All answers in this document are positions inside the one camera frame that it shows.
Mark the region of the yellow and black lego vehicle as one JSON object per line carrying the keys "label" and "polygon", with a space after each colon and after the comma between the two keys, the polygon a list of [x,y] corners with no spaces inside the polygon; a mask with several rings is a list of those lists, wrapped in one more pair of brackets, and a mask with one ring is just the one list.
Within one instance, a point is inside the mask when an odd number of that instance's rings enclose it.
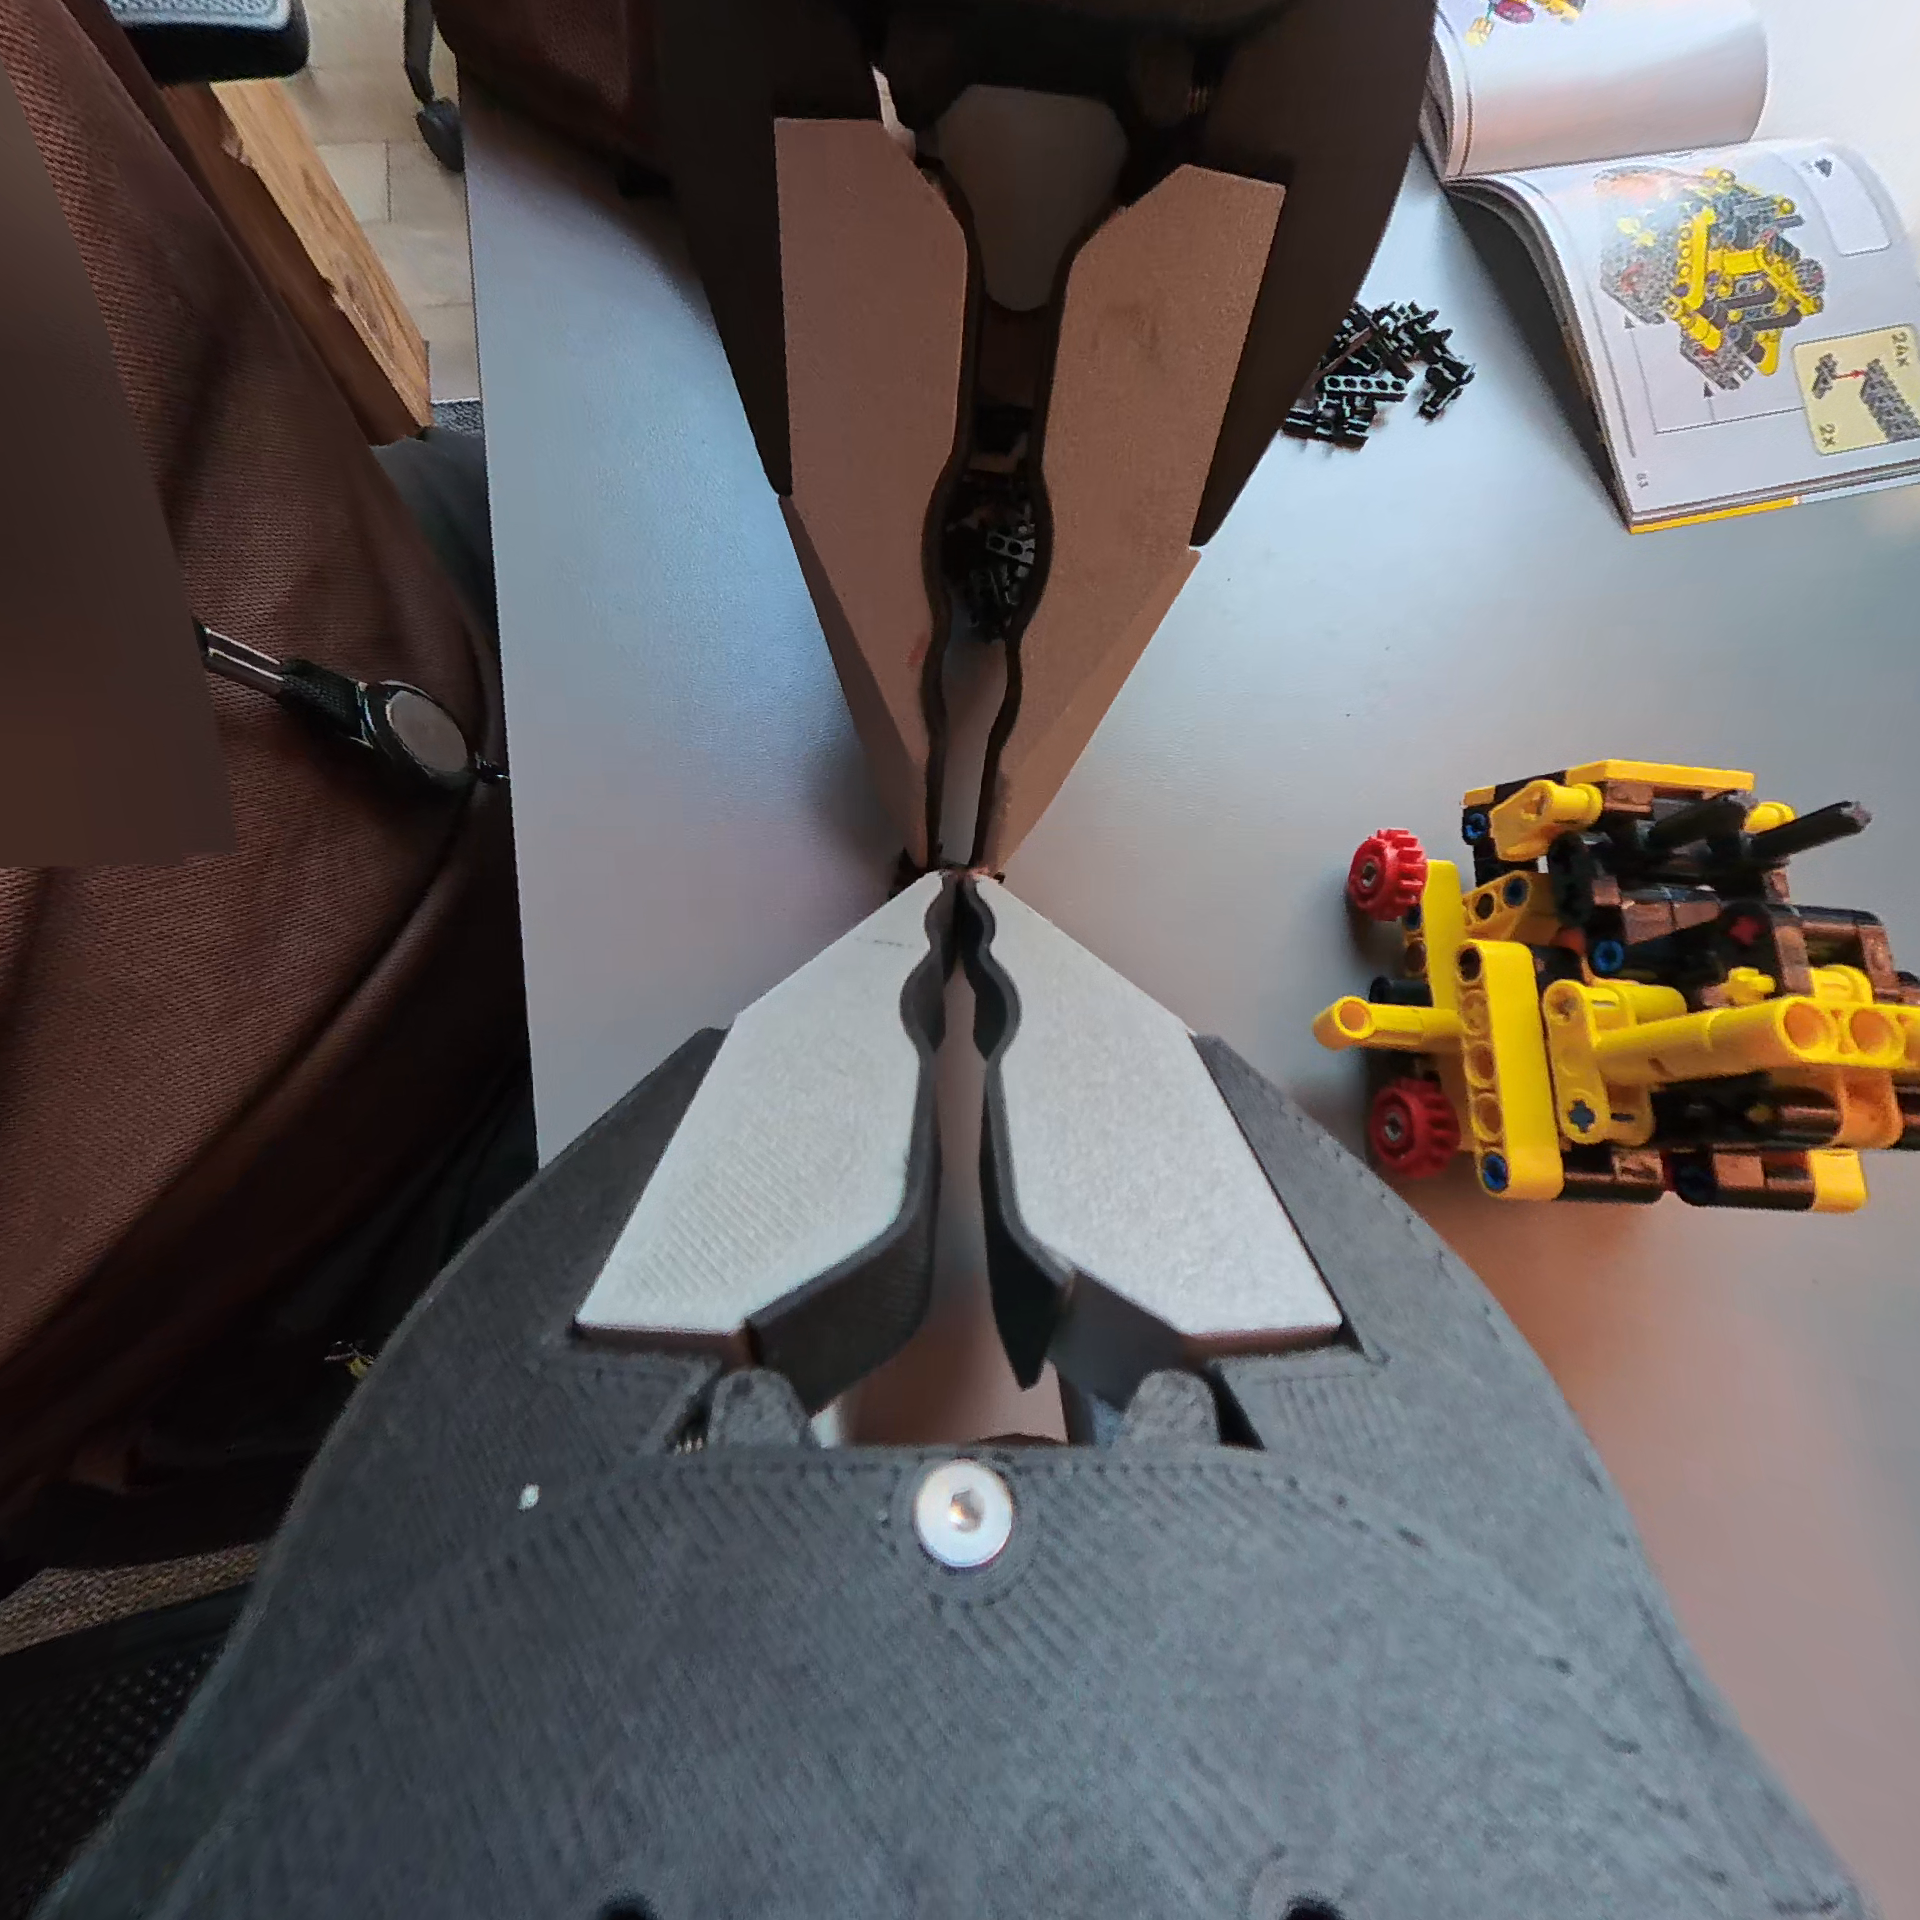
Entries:
{"label": "yellow and black lego vehicle", "polygon": [[1915,1151],[1915,974],[1878,916],[1797,902],[1787,873],[1866,807],[1591,758],[1476,787],[1459,821],[1470,871],[1406,829],[1359,842],[1348,909],[1398,931],[1398,970],[1311,1023],[1383,1055],[1383,1175],[1470,1161],[1499,1202],[1851,1213],[1862,1151]]}

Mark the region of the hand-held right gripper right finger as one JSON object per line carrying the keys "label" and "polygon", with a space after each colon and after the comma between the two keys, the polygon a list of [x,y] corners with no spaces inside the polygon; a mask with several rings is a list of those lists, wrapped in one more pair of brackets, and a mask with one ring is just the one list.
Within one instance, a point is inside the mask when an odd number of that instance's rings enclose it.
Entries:
{"label": "hand-held right gripper right finger", "polygon": [[991,1308],[1022,1385],[1279,1353],[1342,1326],[1188,1026],[994,879],[956,897],[986,1065]]}

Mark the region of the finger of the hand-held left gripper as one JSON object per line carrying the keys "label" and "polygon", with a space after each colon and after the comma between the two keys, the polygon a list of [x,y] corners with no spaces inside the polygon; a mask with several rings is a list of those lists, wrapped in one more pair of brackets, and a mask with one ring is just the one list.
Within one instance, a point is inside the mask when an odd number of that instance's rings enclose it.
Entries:
{"label": "finger of the hand-held left gripper", "polygon": [[1011,661],[980,866],[1033,829],[1193,571],[1282,198],[1279,183],[1185,165],[1073,258],[1039,434],[1045,583]]}
{"label": "finger of the hand-held left gripper", "polygon": [[855,732],[910,857],[935,857],[927,507],[949,473],[969,241],[876,118],[774,122],[797,549]]}

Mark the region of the person's dark trousers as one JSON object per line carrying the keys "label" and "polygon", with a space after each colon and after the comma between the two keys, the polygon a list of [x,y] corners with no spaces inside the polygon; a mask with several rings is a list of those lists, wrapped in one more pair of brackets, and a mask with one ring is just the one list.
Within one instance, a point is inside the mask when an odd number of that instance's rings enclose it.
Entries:
{"label": "person's dark trousers", "polygon": [[373,455],[415,517],[476,623],[495,645],[495,564],[484,434],[460,426],[429,426],[411,439],[373,449]]}

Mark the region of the lego instruction booklet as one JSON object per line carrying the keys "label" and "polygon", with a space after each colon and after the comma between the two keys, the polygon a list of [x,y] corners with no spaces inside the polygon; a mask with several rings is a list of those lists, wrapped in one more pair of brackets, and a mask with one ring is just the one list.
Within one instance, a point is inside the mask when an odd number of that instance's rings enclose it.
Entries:
{"label": "lego instruction booklet", "polygon": [[1754,4],[1435,6],[1429,161],[1521,230],[1636,532],[1918,473],[1907,230],[1851,150],[1754,138],[1766,84]]}

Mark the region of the black office chair base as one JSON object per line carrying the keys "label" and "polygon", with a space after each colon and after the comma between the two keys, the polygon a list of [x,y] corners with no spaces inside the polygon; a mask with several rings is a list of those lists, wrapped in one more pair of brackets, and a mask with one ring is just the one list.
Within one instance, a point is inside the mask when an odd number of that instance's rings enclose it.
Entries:
{"label": "black office chair base", "polygon": [[[287,79],[305,70],[310,31],[301,2],[110,2],[151,78],[163,84]],[[401,66],[435,161],[463,172],[460,108],[429,74],[437,19],[429,2],[401,4]]]}

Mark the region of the wooden furniture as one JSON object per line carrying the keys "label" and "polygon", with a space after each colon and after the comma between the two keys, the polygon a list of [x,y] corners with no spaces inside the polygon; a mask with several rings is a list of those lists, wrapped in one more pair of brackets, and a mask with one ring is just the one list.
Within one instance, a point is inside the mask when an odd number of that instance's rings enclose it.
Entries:
{"label": "wooden furniture", "polygon": [[159,91],[185,154],[371,444],[433,418],[426,341],[277,79]]}

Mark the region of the pile of black lego pieces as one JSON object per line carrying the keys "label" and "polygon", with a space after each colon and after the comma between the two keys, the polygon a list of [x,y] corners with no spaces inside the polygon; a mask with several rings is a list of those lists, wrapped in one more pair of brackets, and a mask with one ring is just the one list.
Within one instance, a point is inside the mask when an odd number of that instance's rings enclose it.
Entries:
{"label": "pile of black lego pieces", "polygon": [[1295,442],[1363,449],[1388,404],[1417,401],[1417,418],[1441,418],[1475,375],[1433,307],[1354,305],[1279,429]]}

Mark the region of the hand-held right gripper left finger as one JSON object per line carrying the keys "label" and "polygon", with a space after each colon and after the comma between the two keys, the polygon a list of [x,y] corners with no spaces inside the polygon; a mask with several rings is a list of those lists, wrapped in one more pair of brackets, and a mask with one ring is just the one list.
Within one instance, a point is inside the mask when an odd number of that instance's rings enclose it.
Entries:
{"label": "hand-held right gripper left finger", "polygon": [[869,914],[731,1023],[575,1311],[588,1338],[782,1374],[817,1412],[927,1308],[953,878]]}

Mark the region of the brown backpack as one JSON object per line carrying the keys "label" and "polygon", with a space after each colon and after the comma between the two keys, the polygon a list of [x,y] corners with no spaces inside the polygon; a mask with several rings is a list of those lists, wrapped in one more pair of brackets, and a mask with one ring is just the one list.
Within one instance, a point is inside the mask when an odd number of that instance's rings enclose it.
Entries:
{"label": "brown backpack", "polygon": [[[5,4],[185,604],[506,747],[495,646],[102,4]],[[523,1053],[507,794],[215,682],[235,847],[5,869],[5,1506],[119,1443]]]}

